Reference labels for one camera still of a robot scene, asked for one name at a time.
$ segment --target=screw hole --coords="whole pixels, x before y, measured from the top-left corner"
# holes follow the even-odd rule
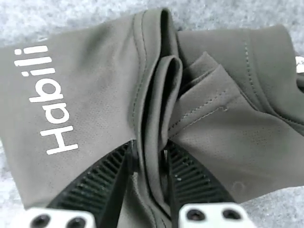
[[[192,221],[202,221],[205,220],[205,215],[200,210],[192,209],[187,213],[187,219]]]
[[[227,209],[223,211],[223,216],[227,219],[239,220],[241,216],[235,210]]]
[[[31,228],[44,228],[48,225],[50,221],[50,216],[47,214],[39,215],[33,219],[31,222]]]
[[[66,226],[66,228],[84,228],[86,225],[86,221],[83,218],[74,218],[70,220]]]

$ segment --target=ribbed rubber pad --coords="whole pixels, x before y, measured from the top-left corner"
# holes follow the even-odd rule
[[[234,202],[228,191],[199,161],[179,145],[168,142],[169,196],[173,227],[180,208],[188,203]]]
[[[111,225],[117,219],[124,197],[129,172],[128,142],[97,161],[70,183],[49,205],[49,208],[91,212],[97,227]]]

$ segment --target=habilli logo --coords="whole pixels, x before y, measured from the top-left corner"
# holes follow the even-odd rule
[[[37,65],[40,65],[40,64],[50,64],[50,68],[22,71],[21,72],[22,76],[24,76],[24,77],[47,76],[47,75],[56,73],[55,69],[53,67],[51,67],[52,58],[49,56],[24,59],[27,54],[43,53],[43,52],[45,52],[45,53],[48,52],[48,47],[45,45],[35,46],[35,47],[26,47],[23,50],[15,49],[15,55],[22,59],[16,60],[14,62],[14,64],[15,64],[15,66],[20,67],[21,69],[22,69],[22,67],[25,67],[25,66],[37,67]],[[55,91],[52,94],[49,94],[49,93],[46,93],[43,91],[43,86],[46,84],[50,84],[55,88]],[[54,101],[54,100],[60,101],[61,99],[63,99],[63,95],[61,94],[61,86],[54,79],[45,77],[45,78],[38,80],[36,82],[35,89],[36,89],[38,96],[29,98],[29,101],[31,103],[44,103],[47,101]],[[45,110],[45,115],[46,115],[47,121],[49,121],[52,124],[62,124],[62,123],[65,123],[66,121],[68,121],[70,118],[70,114],[68,113],[68,111],[66,109],[66,103],[42,105],[42,108],[43,108],[43,110]],[[55,109],[60,109],[63,112],[64,116],[59,119],[54,118],[52,115],[52,110],[55,110]],[[60,152],[78,149],[78,144],[65,145],[65,142],[62,137],[63,132],[70,132],[72,130],[73,130],[73,126],[67,126],[67,127],[59,127],[59,128],[41,131],[40,132],[41,136],[55,135],[57,143],[58,143],[58,148],[47,150],[47,154],[51,155],[54,153],[60,153]]]

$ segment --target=dark green fabric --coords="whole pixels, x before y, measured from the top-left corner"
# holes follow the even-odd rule
[[[24,53],[33,46],[48,49]],[[282,26],[177,32],[168,10],[152,9],[5,47],[0,55],[0,136],[26,208],[45,206],[131,139],[140,170],[128,186],[119,227],[171,225],[159,174],[168,139],[206,165],[237,202],[304,184],[301,76]],[[52,61],[18,66],[41,57]],[[45,68],[56,72],[33,75]],[[63,97],[31,102],[46,78]],[[65,109],[46,114],[58,103]],[[63,109],[69,118],[60,123]],[[69,126],[64,144],[78,148],[47,154],[60,139],[41,132]]]

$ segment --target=gray carpet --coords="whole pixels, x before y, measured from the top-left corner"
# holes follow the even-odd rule
[[[0,46],[160,6],[172,10],[176,27],[182,29],[284,24],[295,49],[304,55],[304,0],[0,0]],[[0,180],[0,228],[6,228],[22,205],[1,145]],[[304,227],[304,188],[280,190],[243,206],[258,227]]]

